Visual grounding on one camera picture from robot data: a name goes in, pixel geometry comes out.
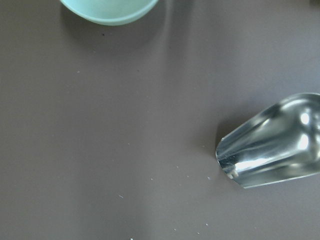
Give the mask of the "mint green bowl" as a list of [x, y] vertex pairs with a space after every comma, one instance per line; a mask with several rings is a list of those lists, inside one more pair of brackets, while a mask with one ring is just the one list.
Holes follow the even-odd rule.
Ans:
[[132, 23], [158, 3], [157, 0], [62, 0], [71, 12], [90, 22], [105, 26]]

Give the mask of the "metal ice scoop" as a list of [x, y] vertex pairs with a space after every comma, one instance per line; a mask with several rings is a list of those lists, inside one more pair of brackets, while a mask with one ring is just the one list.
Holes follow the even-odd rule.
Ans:
[[215, 156], [244, 189], [320, 172], [320, 95], [297, 93], [268, 107], [224, 136]]

